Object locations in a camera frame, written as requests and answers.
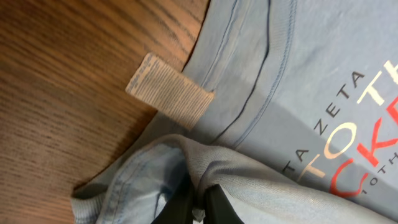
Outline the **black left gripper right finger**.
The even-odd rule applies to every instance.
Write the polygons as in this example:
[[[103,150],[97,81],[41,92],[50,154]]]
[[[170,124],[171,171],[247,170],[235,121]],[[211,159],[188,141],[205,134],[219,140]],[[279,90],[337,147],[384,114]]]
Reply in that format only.
[[[230,204],[220,185],[213,185],[205,191],[204,224],[243,224]]]

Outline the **light blue printed t-shirt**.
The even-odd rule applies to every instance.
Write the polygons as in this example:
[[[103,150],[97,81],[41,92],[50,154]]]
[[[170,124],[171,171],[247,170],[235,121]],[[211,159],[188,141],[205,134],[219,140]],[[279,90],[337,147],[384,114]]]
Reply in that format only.
[[[185,175],[244,223],[397,222],[397,2],[212,1],[182,72],[147,54],[126,93],[157,109],[75,190],[75,223],[152,223]]]

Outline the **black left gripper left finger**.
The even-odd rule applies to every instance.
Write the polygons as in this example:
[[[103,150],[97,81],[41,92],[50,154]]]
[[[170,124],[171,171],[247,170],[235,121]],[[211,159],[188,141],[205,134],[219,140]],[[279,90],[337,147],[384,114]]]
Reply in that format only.
[[[192,224],[194,193],[195,189],[187,174],[151,224]]]

